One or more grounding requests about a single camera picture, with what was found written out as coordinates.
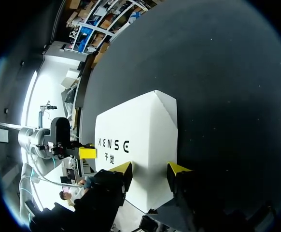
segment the white wall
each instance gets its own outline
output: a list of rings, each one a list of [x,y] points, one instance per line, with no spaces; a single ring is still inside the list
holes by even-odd
[[[46,55],[48,56],[54,56],[54,57],[61,57],[61,58],[68,58],[72,60],[77,60],[77,61],[85,61],[87,55],[78,53],[78,52],[72,52],[72,51],[67,51],[67,50],[60,50],[61,47],[68,43],[64,42],[59,42],[59,41],[54,41],[52,45],[50,45],[46,51]]]
[[[50,101],[51,105],[57,106],[57,109],[48,110],[49,115],[44,113],[43,127],[49,128],[51,120],[55,117],[65,117],[64,104],[61,97],[61,92],[65,89],[60,83],[66,77],[69,68],[77,69],[77,66],[49,60],[46,57],[38,73],[29,103],[27,126],[37,127],[39,125],[40,106],[45,105],[48,101]]]
[[[57,109],[48,110],[47,112],[49,115],[44,113],[44,128],[49,128],[51,120],[55,117],[65,117],[64,105],[61,97],[61,92],[65,89],[60,85],[60,83],[66,77],[66,73],[69,68],[77,69],[79,61],[72,60],[72,62],[69,62],[68,59],[66,59],[65,61],[67,62],[57,62],[56,60],[61,59],[45,56],[45,61],[38,72],[37,81],[29,102],[27,126],[38,126],[40,105],[45,105],[47,101],[50,101],[51,105],[57,106]],[[62,164],[53,169],[45,177],[51,181],[60,183],[60,176],[64,176],[62,172]],[[66,201],[60,199],[59,193],[62,191],[61,186],[41,181],[36,184],[35,187],[43,207],[52,209],[54,207],[54,202],[57,202],[71,210],[73,209],[73,207],[68,206]]]

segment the bright light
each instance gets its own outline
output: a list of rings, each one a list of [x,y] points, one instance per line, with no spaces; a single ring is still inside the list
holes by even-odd
[[[31,98],[31,95],[32,95],[34,83],[36,81],[37,76],[38,76],[38,73],[36,71],[34,71],[33,76],[31,78],[31,81],[30,81],[30,84],[29,84],[29,87],[28,87],[28,90],[27,90],[27,93],[26,93],[24,106],[23,106],[23,112],[21,114],[20,125],[22,127],[25,127],[27,125],[29,101],[30,101],[30,98]],[[21,148],[21,159],[22,159],[23,163],[28,162],[28,156],[26,154],[25,149],[23,149],[23,148]]]
[[[30,81],[28,90],[27,90],[27,94],[25,97],[25,101],[24,101],[24,106],[23,106],[23,113],[21,114],[21,121],[20,121],[20,125],[21,126],[26,126],[27,125],[27,115],[28,115],[28,107],[29,107],[29,101],[32,95],[32,91],[33,91],[33,86],[35,83],[35,80],[37,78],[38,74],[36,71],[34,71],[34,74],[32,76],[32,79]]]

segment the xense logo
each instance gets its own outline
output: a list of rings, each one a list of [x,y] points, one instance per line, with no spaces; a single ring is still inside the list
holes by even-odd
[[[129,141],[124,141],[124,143],[122,144],[122,148],[123,148],[123,150],[124,150],[126,153],[129,153],[129,151],[128,151],[128,144],[129,144]],[[101,138],[99,138],[99,139],[98,139],[98,145],[99,145],[99,146],[103,146],[103,147],[107,147],[107,148],[111,149],[111,148],[112,148],[112,139],[106,140],[106,139],[101,139]],[[114,141],[114,149],[115,149],[116,151],[119,150],[119,140],[115,140],[115,141]]]

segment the storage shelf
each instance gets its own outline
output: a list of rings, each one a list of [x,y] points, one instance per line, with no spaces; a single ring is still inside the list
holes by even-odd
[[[97,50],[97,49],[103,44],[103,42],[105,41],[105,38],[106,38],[108,35],[111,36],[111,37],[116,37],[116,33],[110,32],[110,29],[111,29],[111,28],[115,25],[115,23],[116,23],[125,13],[127,13],[132,7],[138,6],[138,7],[141,7],[144,11],[148,11],[148,9],[147,9],[145,6],[143,6],[141,3],[136,2],[136,1],[134,1],[134,0],[126,0],[126,1],[131,2],[131,5],[128,6],[124,11],[122,11],[122,12],[117,16],[117,18],[110,24],[110,26],[109,26],[107,29],[103,29],[103,28],[100,28],[100,27],[99,27],[99,24],[103,21],[103,19],[105,18],[105,16],[108,14],[109,10],[112,9],[120,0],[115,0],[115,1],[107,8],[106,13],[105,13],[103,16],[101,16],[101,18],[98,20],[98,22],[97,22],[97,24],[96,24],[95,26],[93,26],[93,25],[91,25],[91,24],[88,24],[88,23],[87,23],[88,19],[93,15],[94,11],[95,11],[99,6],[101,6],[100,3],[101,3],[102,1],[103,1],[103,0],[98,0],[97,3],[96,3],[96,4],[92,7],[92,9],[90,10],[90,12],[89,12],[88,16],[86,17],[85,21],[84,21],[83,23],[78,23],[79,29],[78,29],[78,32],[77,32],[77,34],[76,34],[75,40],[74,40],[74,42],[73,42],[73,44],[72,44],[72,47],[71,47],[71,49],[66,49],[66,50],[73,51],[73,52],[78,52],[78,51],[75,51],[74,48],[75,48],[77,39],[78,39],[78,37],[80,36],[80,31],[81,31],[82,27],[87,27],[87,28],[92,29],[92,32],[91,32],[91,34],[89,35],[89,37],[88,37],[88,39],[87,39],[87,41],[86,41],[86,43],[85,43],[84,50],[81,52],[81,53],[83,53],[83,54],[88,54],[88,53],[86,52],[86,48],[87,48],[88,43],[89,43],[89,41],[90,41],[90,39],[91,39],[91,37],[92,37],[92,35],[94,34],[95,31],[102,32],[102,33],[105,34],[104,38],[101,40],[101,42],[98,44],[98,46],[97,46],[96,48],[94,48],[94,47],[91,46],[92,49]]]

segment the black table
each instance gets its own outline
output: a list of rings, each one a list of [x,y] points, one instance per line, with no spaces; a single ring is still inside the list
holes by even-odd
[[[226,212],[281,210],[281,39],[255,9],[168,0],[136,20],[90,77],[83,142],[97,115],[155,89],[177,99],[178,164],[203,173]]]

